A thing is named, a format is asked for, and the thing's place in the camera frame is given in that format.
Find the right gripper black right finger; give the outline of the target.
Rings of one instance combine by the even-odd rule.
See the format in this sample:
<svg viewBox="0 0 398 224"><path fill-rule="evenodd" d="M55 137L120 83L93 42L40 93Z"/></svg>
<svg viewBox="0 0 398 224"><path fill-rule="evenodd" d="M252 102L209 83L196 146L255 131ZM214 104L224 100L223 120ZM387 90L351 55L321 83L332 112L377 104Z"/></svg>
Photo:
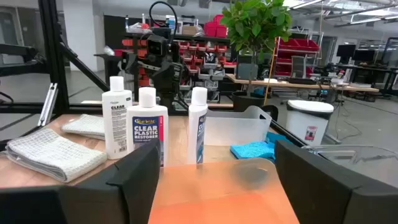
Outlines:
<svg viewBox="0 0 398 224"><path fill-rule="evenodd" d="M396 152L278 140L275 157L300 223L397 223Z"/></svg>

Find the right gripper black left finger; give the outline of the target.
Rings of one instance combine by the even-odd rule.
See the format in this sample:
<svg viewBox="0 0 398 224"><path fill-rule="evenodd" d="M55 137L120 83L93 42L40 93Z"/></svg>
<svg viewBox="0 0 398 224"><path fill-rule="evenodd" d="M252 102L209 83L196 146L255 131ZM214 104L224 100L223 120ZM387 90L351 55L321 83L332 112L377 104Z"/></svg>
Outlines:
<svg viewBox="0 0 398 224"><path fill-rule="evenodd" d="M1 190L1 223L147 223L160 175L153 139L76 185Z"/></svg>

